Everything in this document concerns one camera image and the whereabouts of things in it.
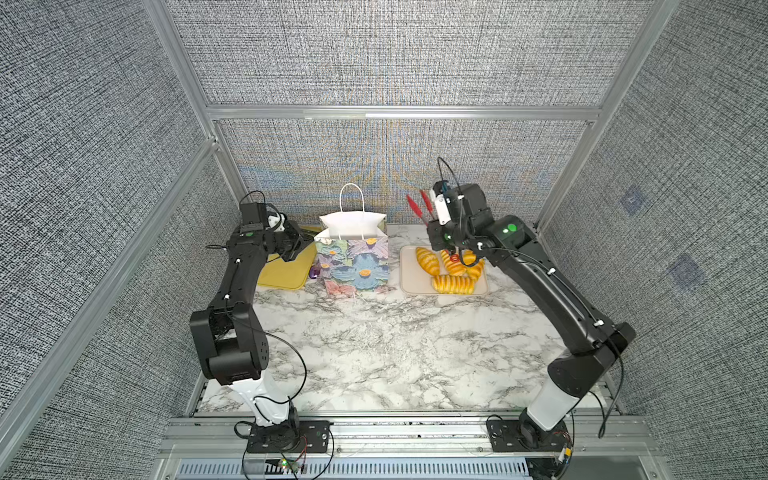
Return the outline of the red metal tongs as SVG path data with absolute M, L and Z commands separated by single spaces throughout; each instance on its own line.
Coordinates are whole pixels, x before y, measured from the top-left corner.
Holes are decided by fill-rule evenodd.
M 451 260 L 461 262 L 460 248 L 455 245 L 452 232 L 441 222 L 439 211 L 434 206 L 434 192 L 421 190 L 420 195 L 423 207 L 410 195 L 407 195 L 406 199 L 410 209 L 426 226 L 432 249 L 446 251 Z

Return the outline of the yellow striped bread top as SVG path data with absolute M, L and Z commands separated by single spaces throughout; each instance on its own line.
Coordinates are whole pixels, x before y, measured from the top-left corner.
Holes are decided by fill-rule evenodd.
M 456 277 L 464 277 L 466 275 L 467 267 L 461 262 L 458 253 L 441 250 L 439 254 L 448 275 Z

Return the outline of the floral paper gift bag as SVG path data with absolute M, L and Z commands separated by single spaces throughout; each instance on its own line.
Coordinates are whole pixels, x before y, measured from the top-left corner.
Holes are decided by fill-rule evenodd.
M 389 238 L 385 232 L 386 215 L 367 209 L 363 190 L 355 183 L 360 208 L 338 210 L 320 217 L 323 230 L 314 237 L 319 278 L 332 296 L 353 297 L 360 292 L 377 291 L 389 280 Z

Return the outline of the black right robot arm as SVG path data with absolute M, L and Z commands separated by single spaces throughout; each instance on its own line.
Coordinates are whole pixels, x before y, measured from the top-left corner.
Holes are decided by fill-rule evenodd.
M 463 255 L 473 253 L 515 281 L 554 326 L 566 348 L 547 367 L 547 379 L 519 416 L 523 444 L 535 448 L 559 428 L 635 339 L 634 328 L 613 322 L 595 308 L 547 256 L 536 234 L 517 216 L 495 218 L 479 185 L 430 190 L 437 214 L 427 224 L 430 243 Z

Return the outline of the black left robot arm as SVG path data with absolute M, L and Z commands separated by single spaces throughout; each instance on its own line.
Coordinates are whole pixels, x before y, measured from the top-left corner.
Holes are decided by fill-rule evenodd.
M 268 261 L 291 262 L 312 237 L 286 218 L 244 223 L 218 250 L 228 254 L 225 274 L 208 306 L 192 313 L 190 331 L 203 375 L 230 387 L 262 428 L 296 430 L 293 398 L 283 393 L 268 370 L 268 340 L 253 307 L 262 269 Z

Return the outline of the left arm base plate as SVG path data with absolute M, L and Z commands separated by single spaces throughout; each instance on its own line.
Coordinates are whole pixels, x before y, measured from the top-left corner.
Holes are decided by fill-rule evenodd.
M 277 426 L 252 426 L 247 437 L 246 452 L 261 453 L 327 453 L 331 423 L 300 420 L 298 426 L 284 422 Z

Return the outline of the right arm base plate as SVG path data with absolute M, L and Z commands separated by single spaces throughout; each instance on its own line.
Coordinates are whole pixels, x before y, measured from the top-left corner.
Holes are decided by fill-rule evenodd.
M 554 454 L 572 445 L 563 422 L 554 431 L 540 431 L 532 422 L 490 415 L 486 418 L 486 429 L 492 450 L 497 453 Z

